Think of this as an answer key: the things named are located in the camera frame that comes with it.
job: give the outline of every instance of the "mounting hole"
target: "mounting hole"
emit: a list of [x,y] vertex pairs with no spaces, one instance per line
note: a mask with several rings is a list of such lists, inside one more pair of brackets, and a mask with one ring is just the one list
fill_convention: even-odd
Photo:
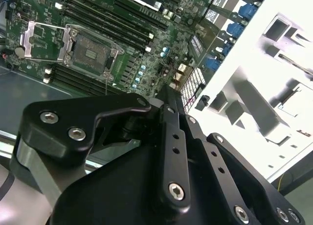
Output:
[[176,153],[176,154],[180,153],[180,151],[177,148],[173,148],[173,152]]
[[222,173],[222,174],[225,174],[225,170],[221,167],[219,167],[219,171]]
[[145,101],[143,101],[142,99],[137,98],[137,101],[138,101],[138,103],[141,104],[142,106],[146,106]]

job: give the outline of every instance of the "chip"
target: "chip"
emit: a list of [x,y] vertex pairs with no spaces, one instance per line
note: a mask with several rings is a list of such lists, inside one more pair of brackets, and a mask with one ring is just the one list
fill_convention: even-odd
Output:
[[78,35],[76,39],[72,57],[73,64],[89,72],[102,74],[111,48],[82,35]]

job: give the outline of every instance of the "red wire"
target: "red wire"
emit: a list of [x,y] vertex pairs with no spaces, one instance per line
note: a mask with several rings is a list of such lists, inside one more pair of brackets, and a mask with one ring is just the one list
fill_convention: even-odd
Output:
[[192,96],[188,101],[187,101],[187,103],[185,104],[185,106],[184,106],[184,109],[187,107],[187,105],[193,100],[193,98],[194,98],[194,96]]

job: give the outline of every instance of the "screw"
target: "screw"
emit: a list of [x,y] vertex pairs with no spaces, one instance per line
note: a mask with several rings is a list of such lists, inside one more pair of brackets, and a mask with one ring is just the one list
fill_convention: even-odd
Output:
[[43,112],[40,114],[40,120],[47,124],[55,124],[59,121],[59,117],[53,112]]
[[137,98],[137,101],[138,101],[138,103],[141,104],[142,106],[146,106],[146,103],[145,103],[142,99]]
[[223,142],[224,142],[223,138],[222,138],[222,137],[220,137],[219,135],[217,135],[217,136],[216,136],[216,138],[218,139],[218,141],[219,141],[219,142],[221,142],[221,143],[223,143]]
[[78,34],[78,32],[77,32],[76,30],[71,30],[71,31],[69,32],[69,35],[70,35],[71,37],[76,37],[77,34]]
[[12,2],[12,3],[10,3],[10,7],[11,7],[12,9],[15,9],[15,8],[16,8],[16,4],[15,4],[14,2]]
[[71,128],[68,131],[68,136],[76,141],[83,141],[86,138],[86,133],[79,128]]
[[178,184],[171,183],[168,187],[168,190],[175,200],[181,201],[182,199],[184,199],[184,190]]
[[167,110],[170,111],[171,113],[175,113],[175,111],[171,108],[168,108]]
[[280,208],[277,208],[277,213],[282,220],[284,220],[286,223],[289,222],[287,215]]
[[244,211],[244,209],[242,209],[240,206],[236,206],[235,212],[236,212],[238,219],[240,219],[241,222],[243,222],[244,224],[249,223],[249,217],[246,214],[246,212]]
[[291,217],[297,222],[300,223],[300,219],[298,218],[298,216],[290,209],[288,210],[288,212],[290,213]]
[[196,122],[197,122],[192,116],[189,117],[189,121],[191,121],[194,124],[196,124]]

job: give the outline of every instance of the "black plastic part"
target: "black plastic part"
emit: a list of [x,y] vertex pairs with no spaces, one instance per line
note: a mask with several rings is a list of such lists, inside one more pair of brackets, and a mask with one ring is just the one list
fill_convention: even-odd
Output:
[[[76,166],[85,162],[94,144],[95,130],[101,118],[147,113],[150,108],[147,100],[133,93],[38,102],[24,109],[20,134],[28,146],[62,165]],[[40,115],[43,112],[57,114],[59,121],[55,124],[42,122]],[[86,138],[82,141],[71,139],[68,136],[71,128],[82,129]]]
[[209,106],[209,104],[208,104],[209,100],[210,100],[210,97],[209,97],[209,96],[203,95],[203,96],[201,97],[201,99],[199,100],[199,102],[197,103],[197,105],[196,105],[195,108],[196,108],[197,110],[199,110],[199,111],[203,111],[203,109],[204,109],[205,107],[208,107],[208,106]]
[[[254,167],[220,134],[213,133],[207,141],[215,144],[237,186],[241,188],[250,201],[250,207],[257,219],[265,225],[285,225],[277,212],[277,208],[289,217],[289,225],[304,225],[305,221],[300,213],[256,170]],[[292,210],[300,219],[297,223],[288,213]]]

